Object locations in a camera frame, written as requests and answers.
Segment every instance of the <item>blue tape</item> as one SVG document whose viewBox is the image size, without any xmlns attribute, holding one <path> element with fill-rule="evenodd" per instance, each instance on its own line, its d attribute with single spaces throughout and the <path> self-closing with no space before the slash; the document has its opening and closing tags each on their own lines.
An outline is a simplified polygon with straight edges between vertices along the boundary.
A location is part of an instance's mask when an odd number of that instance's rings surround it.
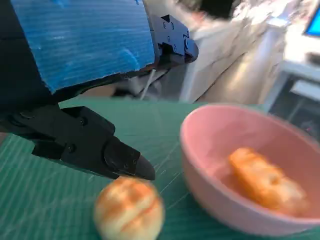
<svg viewBox="0 0 320 240">
<path fill-rule="evenodd" d="M 55 91 L 155 61 L 142 0 L 11 0 L 42 80 Z"/>
</svg>

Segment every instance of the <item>cable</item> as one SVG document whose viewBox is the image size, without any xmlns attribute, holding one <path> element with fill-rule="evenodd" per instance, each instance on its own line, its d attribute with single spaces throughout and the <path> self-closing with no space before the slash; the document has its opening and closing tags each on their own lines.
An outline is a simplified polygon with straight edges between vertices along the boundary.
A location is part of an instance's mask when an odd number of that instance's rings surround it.
<svg viewBox="0 0 320 240">
<path fill-rule="evenodd" d="M 150 74 L 150 76 L 149 76 L 149 79 L 148 79 L 148 81 L 146 82 L 146 85 L 145 85 L 145 87 L 144 87 L 144 89 L 143 89 L 143 92 L 142 92 L 142 94 L 141 94 L 140 100 L 143 100 L 143 99 L 145 98 L 145 96 L 146 96 L 146 94 L 147 94 L 147 91 L 148 91 L 148 88 L 149 88 L 150 84 L 151 84 L 152 81 L 153 81 L 153 78 L 154 78 L 154 76 L 155 76 L 156 71 L 157 71 L 157 70 L 152 69 L 151 74 Z"/>
</svg>

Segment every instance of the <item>floor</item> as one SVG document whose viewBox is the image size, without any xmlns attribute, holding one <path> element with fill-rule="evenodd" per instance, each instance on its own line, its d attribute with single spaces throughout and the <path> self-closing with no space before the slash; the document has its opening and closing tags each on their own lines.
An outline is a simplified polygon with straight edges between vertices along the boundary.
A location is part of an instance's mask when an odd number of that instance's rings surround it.
<svg viewBox="0 0 320 240">
<path fill-rule="evenodd" d="M 257 104 L 265 87 L 269 58 L 276 40 L 275 36 L 267 31 L 198 101 Z"/>
</svg>

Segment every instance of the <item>table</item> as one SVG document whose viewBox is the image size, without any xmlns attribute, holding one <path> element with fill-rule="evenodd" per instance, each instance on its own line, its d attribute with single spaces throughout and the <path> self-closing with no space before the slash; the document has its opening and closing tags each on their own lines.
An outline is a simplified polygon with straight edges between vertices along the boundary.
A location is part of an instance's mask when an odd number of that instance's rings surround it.
<svg viewBox="0 0 320 240">
<path fill-rule="evenodd" d="M 308 60 L 308 52 L 320 53 L 320 40 L 303 36 L 304 28 L 304 25 L 292 25 L 288 28 L 283 55 L 277 64 L 277 74 L 273 79 L 268 79 L 270 87 L 259 102 L 263 103 L 266 112 L 271 109 L 290 77 L 320 84 L 320 66 Z"/>
<path fill-rule="evenodd" d="M 199 104 L 79 97 L 62 107 L 87 106 L 116 126 L 116 135 L 140 150 L 156 169 L 154 185 L 164 199 L 159 240 L 260 240 L 217 222 L 189 193 L 181 166 L 179 129 Z M 1 240 L 99 240 L 94 201 L 111 180 L 31 155 L 33 144 L 15 135 L 0 146 Z M 318 240 L 320 230 L 281 238 Z"/>
</svg>

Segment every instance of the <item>pink bowl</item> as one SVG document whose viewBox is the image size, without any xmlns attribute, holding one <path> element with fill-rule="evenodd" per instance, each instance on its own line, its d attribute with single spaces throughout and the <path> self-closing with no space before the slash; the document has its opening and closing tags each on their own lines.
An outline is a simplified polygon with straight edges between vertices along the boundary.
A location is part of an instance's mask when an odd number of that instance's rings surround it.
<svg viewBox="0 0 320 240">
<path fill-rule="evenodd" d="M 245 233 L 284 236 L 320 226 L 320 148 L 302 131 L 249 108 L 207 105 L 181 126 L 187 185 L 220 222 Z M 228 155 L 250 147 L 267 156 L 306 191 L 310 208 L 301 217 L 277 214 L 246 198 L 231 172 Z"/>
</svg>

